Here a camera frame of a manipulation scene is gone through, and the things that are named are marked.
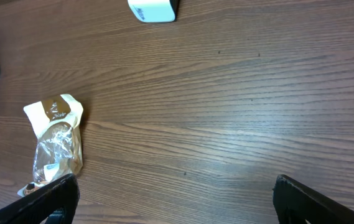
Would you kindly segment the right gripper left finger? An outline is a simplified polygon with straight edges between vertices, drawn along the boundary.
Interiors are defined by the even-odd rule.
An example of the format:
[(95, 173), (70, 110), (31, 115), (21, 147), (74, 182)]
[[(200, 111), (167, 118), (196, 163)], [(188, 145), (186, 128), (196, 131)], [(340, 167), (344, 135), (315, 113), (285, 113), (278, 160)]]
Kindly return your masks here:
[(77, 178), (67, 174), (0, 209), (0, 224), (71, 224), (79, 199)]

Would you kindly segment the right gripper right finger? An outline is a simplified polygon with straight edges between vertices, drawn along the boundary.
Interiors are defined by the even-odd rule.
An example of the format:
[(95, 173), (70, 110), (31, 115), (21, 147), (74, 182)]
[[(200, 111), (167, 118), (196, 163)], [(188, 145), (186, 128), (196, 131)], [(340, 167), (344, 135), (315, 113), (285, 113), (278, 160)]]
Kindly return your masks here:
[(294, 180), (279, 175), (272, 202), (279, 224), (354, 224), (354, 211)]

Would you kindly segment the beige brown cookie bag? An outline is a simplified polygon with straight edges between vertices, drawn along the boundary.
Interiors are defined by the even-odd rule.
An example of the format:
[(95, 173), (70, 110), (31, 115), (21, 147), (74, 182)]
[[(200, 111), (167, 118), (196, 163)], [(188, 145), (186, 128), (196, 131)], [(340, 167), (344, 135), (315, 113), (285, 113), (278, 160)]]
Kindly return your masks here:
[(72, 95), (61, 94), (24, 107), (37, 137), (33, 181), (21, 188), (21, 197), (83, 167), (80, 121), (83, 107)]

